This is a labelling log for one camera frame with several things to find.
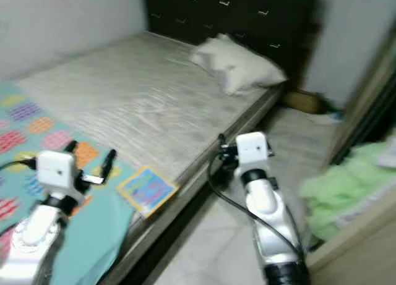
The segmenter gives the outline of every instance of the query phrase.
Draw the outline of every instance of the mattress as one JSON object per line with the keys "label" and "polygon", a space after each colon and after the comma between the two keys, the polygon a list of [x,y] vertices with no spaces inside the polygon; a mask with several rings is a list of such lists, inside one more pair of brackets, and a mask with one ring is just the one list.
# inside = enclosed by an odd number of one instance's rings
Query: mattress
{"label": "mattress", "polygon": [[[252,117],[258,121],[280,94],[280,88],[224,94],[211,76],[188,61],[191,47],[143,33],[72,57],[17,85],[60,120],[115,148],[134,168],[149,165],[184,187],[169,208],[169,219],[204,183],[202,165],[215,149],[217,135],[246,130]],[[150,240],[140,254],[134,250],[145,237],[153,237],[148,227],[155,219],[132,219],[118,261],[129,257],[122,272],[148,247]],[[166,227],[160,225],[158,231]],[[120,278],[121,270],[116,271]],[[108,284],[115,283],[114,276]]]}

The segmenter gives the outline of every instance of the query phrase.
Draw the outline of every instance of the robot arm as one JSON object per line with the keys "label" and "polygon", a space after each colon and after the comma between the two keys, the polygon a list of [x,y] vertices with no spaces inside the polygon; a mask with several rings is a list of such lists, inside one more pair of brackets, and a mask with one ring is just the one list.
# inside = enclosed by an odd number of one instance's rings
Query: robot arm
{"label": "robot arm", "polygon": [[68,216],[84,202],[91,183],[106,181],[116,157],[115,150],[105,159],[101,177],[94,177],[77,169],[72,154],[76,145],[76,141],[71,142],[66,152],[43,151],[30,163],[48,195],[33,207],[28,218],[15,226],[8,257],[0,267],[0,284],[49,284],[54,259],[64,241]]}
{"label": "robot arm", "polygon": [[277,184],[269,178],[270,150],[265,135],[253,132],[237,136],[236,148],[223,142],[220,159],[225,163],[238,160],[234,177],[241,181],[247,209],[256,216],[252,220],[254,245],[268,284],[308,285],[293,219]]}

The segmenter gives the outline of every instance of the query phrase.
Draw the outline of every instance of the white mattress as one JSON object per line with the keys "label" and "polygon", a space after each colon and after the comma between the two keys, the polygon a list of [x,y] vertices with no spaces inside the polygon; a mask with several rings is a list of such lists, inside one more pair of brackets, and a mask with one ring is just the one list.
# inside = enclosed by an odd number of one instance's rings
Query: white mattress
{"label": "white mattress", "polygon": [[190,46],[144,33],[17,84],[136,169],[176,178],[266,91],[227,96],[188,61]]}

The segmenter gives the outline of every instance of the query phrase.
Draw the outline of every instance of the teal cloth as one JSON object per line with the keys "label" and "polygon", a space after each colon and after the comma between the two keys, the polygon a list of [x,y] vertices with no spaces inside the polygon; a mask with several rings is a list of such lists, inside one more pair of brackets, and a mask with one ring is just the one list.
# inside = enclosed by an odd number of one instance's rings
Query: teal cloth
{"label": "teal cloth", "polygon": [[336,219],[385,186],[396,170],[376,166],[385,143],[372,143],[352,150],[342,165],[332,166],[304,182],[300,196],[306,199],[308,225],[318,238],[329,240],[340,228]]}
{"label": "teal cloth", "polygon": [[[44,119],[41,129],[35,127],[40,124],[37,119]],[[53,134],[55,132],[63,133],[57,136]],[[67,136],[63,142],[62,135]],[[97,151],[97,156],[84,166],[86,173],[93,173],[101,165],[109,148],[54,119],[32,103],[16,86],[0,85],[0,164],[15,160],[18,154],[25,151],[38,152],[48,147],[61,149],[68,137],[87,142]],[[92,200],[70,219],[65,243],[54,263],[52,284],[95,284],[114,262],[135,212],[116,192],[115,187],[134,172],[134,169],[117,159],[113,177],[107,184],[92,187],[88,193]],[[7,215],[4,214],[7,210],[0,208],[0,230],[26,217],[34,202],[43,197],[35,172],[14,167],[1,171],[0,200],[3,203],[12,202],[17,208]]]}

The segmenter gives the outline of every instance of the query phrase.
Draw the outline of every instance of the white wall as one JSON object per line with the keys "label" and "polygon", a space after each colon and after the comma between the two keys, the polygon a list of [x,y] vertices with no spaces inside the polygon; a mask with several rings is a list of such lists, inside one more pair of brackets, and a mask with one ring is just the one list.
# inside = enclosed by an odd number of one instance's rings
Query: white wall
{"label": "white wall", "polygon": [[142,0],[0,0],[0,81],[145,28]]}
{"label": "white wall", "polygon": [[325,0],[325,5],[304,89],[343,106],[396,16],[396,0]]}

